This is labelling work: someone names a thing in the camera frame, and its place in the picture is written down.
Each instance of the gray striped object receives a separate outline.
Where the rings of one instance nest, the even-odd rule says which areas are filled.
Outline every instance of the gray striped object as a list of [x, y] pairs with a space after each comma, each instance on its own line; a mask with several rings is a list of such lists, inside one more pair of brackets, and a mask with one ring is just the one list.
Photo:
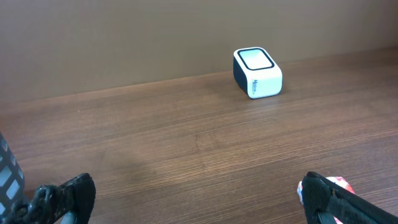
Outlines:
[[0, 215], [6, 215], [11, 205], [24, 198], [24, 173], [0, 133]]

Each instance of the dark blue trim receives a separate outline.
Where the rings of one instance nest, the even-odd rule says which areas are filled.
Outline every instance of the dark blue trim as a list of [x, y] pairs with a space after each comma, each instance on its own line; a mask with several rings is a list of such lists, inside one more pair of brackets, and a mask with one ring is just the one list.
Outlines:
[[239, 62], [234, 57], [234, 77], [241, 89], [247, 94], [248, 93], [248, 79], [243, 72]]
[[[241, 56], [241, 52], [247, 51], [247, 50], [255, 50], [255, 49], [261, 50], [262, 53], [264, 53], [264, 55], [268, 58], [268, 60], [269, 60], [270, 63], [271, 63], [271, 66], [270, 66], [270, 67], [251, 69], [251, 68], [248, 67], [248, 65], [246, 65], [246, 62], [244, 62], [244, 60], [243, 60], [243, 58], [242, 58], [242, 56]], [[271, 58], [269, 58], [268, 54], [267, 54], [265, 51], [263, 51], [262, 49], [260, 49], [260, 48], [253, 48], [253, 49], [244, 49], [244, 50], [240, 50], [240, 51], [238, 51], [238, 55], [239, 55], [239, 57], [241, 58], [241, 60], [242, 60], [242, 62], [243, 62], [243, 64], [244, 64], [244, 66], [246, 66], [247, 69], [252, 70], [252, 71], [257, 71], [257, 70], [262, 70], [262, 69], [267, 69], [267, 68], [273, 68], [273, 67], [275, 67], [274, 62], [271, 60]]]

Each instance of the small white device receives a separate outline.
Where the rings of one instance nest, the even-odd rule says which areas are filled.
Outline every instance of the small white device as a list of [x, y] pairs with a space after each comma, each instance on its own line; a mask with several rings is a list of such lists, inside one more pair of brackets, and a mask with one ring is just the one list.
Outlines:
[[252, 99], [274, 96], [282, 89], [282, 71], [261, 47], [234, 52], [234, 77]]

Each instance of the wood grain surface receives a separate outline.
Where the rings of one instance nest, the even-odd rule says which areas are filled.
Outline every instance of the wood grain surface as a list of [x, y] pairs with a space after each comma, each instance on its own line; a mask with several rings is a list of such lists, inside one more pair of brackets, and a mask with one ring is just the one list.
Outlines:
[[398, 215], [398, 48], [280, 66], [269, 98], [221, 72], [1, 105], [0, 130], [27, 190], [93, 176], [91, 223], [305, 223], [310, 170]]

